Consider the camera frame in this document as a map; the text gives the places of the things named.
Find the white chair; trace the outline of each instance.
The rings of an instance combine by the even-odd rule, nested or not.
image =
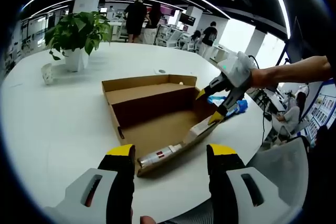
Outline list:
[[[177,48],[177,40],[182,33],[182,31],[174,30],[172,36],[170,36],[168,39],[157,38],[156,44],[163,47]]]

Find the potted plant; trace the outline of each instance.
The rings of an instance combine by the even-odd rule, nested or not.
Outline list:
[[[73,13],[64,16],[46,32],[45,41],[54,60],[60,60],[52,49],[61,52],[69,71],[86,68],[92,50],[101,41],[111,41],[112,29],[106,17],[99,12]]]

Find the computer monitor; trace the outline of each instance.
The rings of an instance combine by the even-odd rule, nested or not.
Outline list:
[[[181,13],[181,16],[180,16],[180,22],[186,24],[186,25],[190,25],[190,26],[193,26],[194,23],[195,23],[195,19],[194,17],[192,16],[188,16],[188,15],[185,15],[184,13]]]
[[[291,37],[286,44],[286,53],[289,57],[290,63],[298,62],[303,56],[303,36],[298,19],[295,18],[294,28]]]

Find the white flower pot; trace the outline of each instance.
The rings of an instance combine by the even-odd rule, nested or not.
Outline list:
[[[89,55],[85,52],[84,48],[76,48],[72,50],[64,50],[65,65],[71,72],[79,72],[85,69],[89,62]]]

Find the green plant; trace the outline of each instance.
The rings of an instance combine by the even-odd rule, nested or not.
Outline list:
[[[46,32],[46,45],[54,60],[60,60],[52,49],[56,49],[67,57],[63,50],[84,48],[90,55],[93,48],[98,49],[99,43],[110,42],[112,29],[106,17],[99,12],[69,14],[64,16],[56,26]]]

